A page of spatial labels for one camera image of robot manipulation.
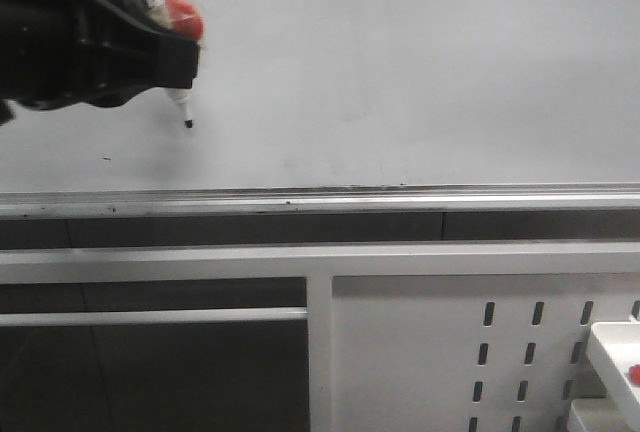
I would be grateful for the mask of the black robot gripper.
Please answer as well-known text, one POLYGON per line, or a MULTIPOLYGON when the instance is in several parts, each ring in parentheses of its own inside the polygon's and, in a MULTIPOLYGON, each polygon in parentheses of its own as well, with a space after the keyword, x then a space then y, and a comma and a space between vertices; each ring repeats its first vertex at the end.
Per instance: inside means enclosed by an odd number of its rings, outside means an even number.
POLYGON ((9 103, 119 107, 153 88, 191 89, 199 45, 136 0, 1 0, 1 123, 9 103))

